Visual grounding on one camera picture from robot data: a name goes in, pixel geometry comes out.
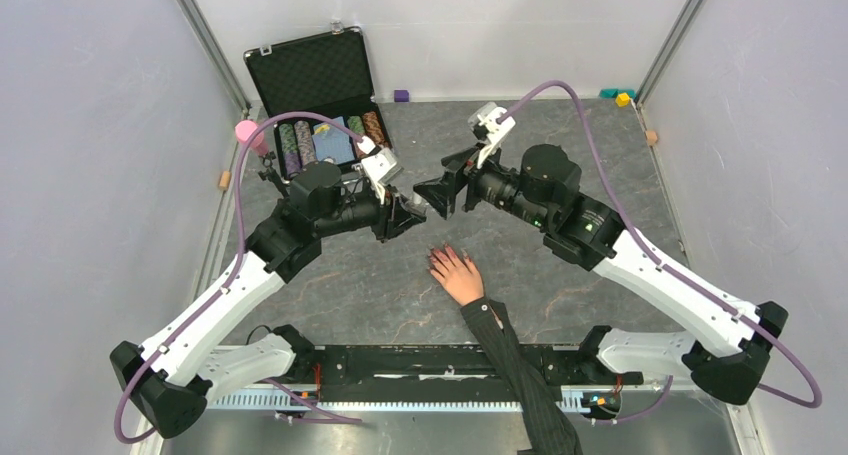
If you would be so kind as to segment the clear nail polish bottle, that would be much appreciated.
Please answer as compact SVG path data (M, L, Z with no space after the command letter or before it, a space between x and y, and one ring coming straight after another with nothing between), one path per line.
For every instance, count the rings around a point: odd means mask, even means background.
M423 199L413 199L408 203L408 208L420 216L425 216L428 204Z

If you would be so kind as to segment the mannequin hand with red nails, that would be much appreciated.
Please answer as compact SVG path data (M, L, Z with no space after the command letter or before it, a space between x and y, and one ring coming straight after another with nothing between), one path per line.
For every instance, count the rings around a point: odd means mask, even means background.
M466 306L484 297L482 276L467 255L460 256L445 245L431 249L428 260L429 273L458 305Z

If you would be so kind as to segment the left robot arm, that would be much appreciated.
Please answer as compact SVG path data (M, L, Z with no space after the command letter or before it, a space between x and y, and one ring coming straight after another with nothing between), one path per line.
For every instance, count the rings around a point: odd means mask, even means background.
M365 184L355 192L345 187L338 166L308 165L199 298L144 342L122 341L112 350L109 360L123 389L113 425L121 442L145 438L123 433L128 404L151 424L150 434L169 439L190 428L210 402L246 385L281 376L297 383L312 374L312 347L290 326L229 355L216 356L213 350L259 303L320 256L323 239L370 228L384 242L425 221L424 213L389 183L401 170L398 163L374 155L361 168Z

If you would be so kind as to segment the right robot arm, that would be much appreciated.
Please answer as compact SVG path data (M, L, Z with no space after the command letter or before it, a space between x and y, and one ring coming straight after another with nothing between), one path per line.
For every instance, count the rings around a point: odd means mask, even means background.
M559 259L613 281L673 318L679 332L638 333L595 326L577 357L580 375L602 383L613 374L656 374L691 380L710 396L746 404L770 361L787 311L775 302L754 305L696 277L639 241L620 215L580 191L581 169L558 146L527 149L519 168L472 147L443 158L441 177L413 191L447 219L466 193L462 210L487 202L537 228Z

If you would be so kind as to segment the black pinstripe sleeve forearm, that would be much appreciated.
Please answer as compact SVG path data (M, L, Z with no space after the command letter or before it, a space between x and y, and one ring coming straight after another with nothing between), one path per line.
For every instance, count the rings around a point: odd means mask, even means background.
M574 425L557 406L541 373L522 354L503 303L484 296L460 309L470 332L522 407L528 454L581 454Z

